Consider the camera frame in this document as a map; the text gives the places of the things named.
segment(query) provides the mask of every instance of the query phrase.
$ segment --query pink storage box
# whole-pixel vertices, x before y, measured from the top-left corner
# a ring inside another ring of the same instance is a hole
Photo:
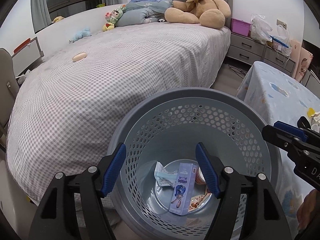
[[[248,37],[250,31],[250,23],[240,21],[237,19],[232,19],[231,31],[233,33],[240,34],[242,36]]]

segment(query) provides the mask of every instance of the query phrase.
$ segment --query laundry basket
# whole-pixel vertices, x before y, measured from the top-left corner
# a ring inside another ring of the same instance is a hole
[[[263,140],[265,125],[242,101],[212,89],[179,88],[147,98],[124,117],[108,148],[111,154],[119,142],[127,147],[111,195],[116,210],[143,239],[204,239],[219,200],[211,196],[185,216],[170,213],[173,188],[157,184],[156,162],[171,172],[180,162],[197,164],[196,144],[203,142],[225,166],[249,176],[263,172],[277,189],[280,153]],[[242,195],[233,238],[241,231],[245,204]]]

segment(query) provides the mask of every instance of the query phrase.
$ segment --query blue tablecloth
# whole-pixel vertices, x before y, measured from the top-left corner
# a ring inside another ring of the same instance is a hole
[[[293,78],[263,63],[255,62],[237,90],[236,97],[251,106],[270,125],[276,121],[297,127],[301,116],[312,107],[320,111],[320,99]],[[297,234],[297,209],[313,189],[293,173],[294,163],[280,149],[282,177],[279,199],[287,216],[292,235]]]

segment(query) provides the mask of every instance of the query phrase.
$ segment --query wall socket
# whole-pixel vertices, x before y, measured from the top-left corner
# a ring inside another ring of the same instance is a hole
[[[287,24],[282,22],[282,21],[280,21],[280,20],[277,20],[277,26],[278,25],[282,25],[283,28],[287,29]]]

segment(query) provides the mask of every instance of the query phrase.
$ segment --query plush toy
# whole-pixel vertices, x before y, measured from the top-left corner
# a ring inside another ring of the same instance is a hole
[[[63,19],[64,19],[64,18],[63,18],[62,16],[55,17],[55,18],[53,19],[53,23],[56,23],[56,22],[61,21],[61,20],[63,20]]]
[[[84,37],[89,37],[89,36],[91,36],[90,28],[84,28],[82,31],[78,31],[76,35],[72,38],[72,40],[69,42],[73,43],[79,39],[82,39]]]
[[[107,13],[107,22],[116,24],[116,22],[122,17],[123,12],[125,10],[125,4],[120,6],[119,9],[112,11],[111,13]]]
[[[115,25],[113,23],[106,23],[103,27],[102,27],[102,31],[109,31],[115,28]]]
[[[175,0],[173,7],[168,8],[164,14],[169,23],[201,23],[215,29],[222,28],[225,18],[230,16],[230,7],[224,0]]]

